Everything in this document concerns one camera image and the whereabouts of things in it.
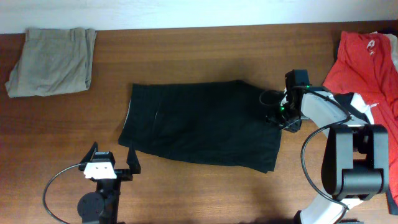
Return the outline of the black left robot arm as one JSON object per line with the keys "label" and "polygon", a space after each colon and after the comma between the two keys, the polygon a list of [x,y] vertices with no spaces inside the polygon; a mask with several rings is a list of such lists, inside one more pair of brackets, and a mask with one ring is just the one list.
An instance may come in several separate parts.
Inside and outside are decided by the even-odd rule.
{"label": "black left robot arm", "polygon": [[136,151],[128,149],[127,169],[115,169],[116,161],[110,151],[98,150],[94,142],[81,160],[78,169],[86,179],[96,183],[96,190],[82,196],[77,205],[77,212],[84,224],[118,224],[119,198],[121,183],[133,180],[134,174],[141,173],[141,165]]}

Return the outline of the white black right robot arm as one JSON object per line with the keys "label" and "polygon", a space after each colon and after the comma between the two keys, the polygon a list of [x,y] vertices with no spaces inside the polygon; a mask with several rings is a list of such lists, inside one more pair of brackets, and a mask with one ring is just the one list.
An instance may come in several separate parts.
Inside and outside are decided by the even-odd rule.
{"label": "white black right robot arm", "polygon": [[[295,214],[294,223],[341,223],[349,210],[388,190],[389,146],[384,126],[355,117],[323,87],[267,90],[260,94],[259,102],[270,109],[270,122],[279,122],[282,129],[289,129],[303,117],[318,127],[300,151],[303,173],[317,196]],[[321,189],[313,183],[305,164],[307,145],[320,133],[327,137]]]}

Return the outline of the black shorts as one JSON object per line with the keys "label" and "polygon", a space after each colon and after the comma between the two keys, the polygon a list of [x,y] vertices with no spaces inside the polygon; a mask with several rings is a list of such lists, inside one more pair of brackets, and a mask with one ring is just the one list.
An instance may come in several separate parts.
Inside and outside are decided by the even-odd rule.
{"label": "black shorts", "polygon": [[261,93],[241,80],[135,84],[118,143],[176,161],[273,171],[281,130],[266,122]]}

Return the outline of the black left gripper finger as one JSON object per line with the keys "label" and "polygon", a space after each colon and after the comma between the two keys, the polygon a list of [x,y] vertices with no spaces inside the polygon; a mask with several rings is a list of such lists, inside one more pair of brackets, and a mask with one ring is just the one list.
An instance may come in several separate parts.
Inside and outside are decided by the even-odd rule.
{"label": "black left gripper finger", "polygon": [[128,149],[126,163],[129,166],[131,174],[140,174],[141,173],[141,165],[139,163],[136,150],[131,144]]}
{"label": "black left gripper finger", "polygon": [[90,150],[86,153],[83,159],[80,161],[80,164],[86,164],[92,160],[94,154],[98,151],[98,143],[94,142],[91,146]]}

